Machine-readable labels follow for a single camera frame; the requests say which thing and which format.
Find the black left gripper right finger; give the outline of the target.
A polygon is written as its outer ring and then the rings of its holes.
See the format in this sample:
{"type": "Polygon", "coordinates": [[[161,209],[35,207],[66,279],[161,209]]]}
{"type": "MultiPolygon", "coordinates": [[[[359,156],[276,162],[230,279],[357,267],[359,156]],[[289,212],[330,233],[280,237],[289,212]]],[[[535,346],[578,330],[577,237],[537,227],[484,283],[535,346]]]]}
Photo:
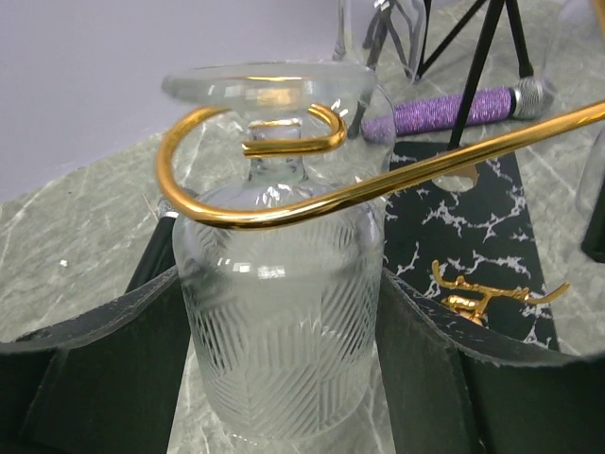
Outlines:
{"type": "Polygon", "coordinates": [[[376,342],[399,453],[600,453],[604,357],[481,327],[382,275],[376,342]]]}

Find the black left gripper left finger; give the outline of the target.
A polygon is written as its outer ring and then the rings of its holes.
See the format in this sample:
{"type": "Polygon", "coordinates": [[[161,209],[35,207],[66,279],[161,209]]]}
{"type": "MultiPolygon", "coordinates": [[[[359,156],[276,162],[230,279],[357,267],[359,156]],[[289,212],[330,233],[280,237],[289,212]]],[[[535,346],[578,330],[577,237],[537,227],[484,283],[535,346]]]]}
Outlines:
{"type": "Polygon", "coordinates": [[[176,269],[1,345],[4,453],[165,453],[190,339],[176,269]]]}

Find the gold wine glass rack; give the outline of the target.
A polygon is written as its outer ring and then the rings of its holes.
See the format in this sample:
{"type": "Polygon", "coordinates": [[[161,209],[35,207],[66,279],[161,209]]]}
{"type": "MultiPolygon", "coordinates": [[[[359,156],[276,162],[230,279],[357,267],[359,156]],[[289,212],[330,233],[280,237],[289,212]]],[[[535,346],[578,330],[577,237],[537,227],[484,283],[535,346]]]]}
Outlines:
{"type": "Polygon", "coordinates": [[[396,136],[362,137],[364,120],[392,116],[375,73],[352,61],[217,66],[164,79],[193,110],[164,136],[158,184],[179,217],[173,248],[189,322],[329,326],[374,317],[384,248],[378,200],[452,170],[600,121],[604,105],[389,169],[396,136]],[[189,132],[231,115],[248,177],[199,196],[172,159],[189,132]]]}

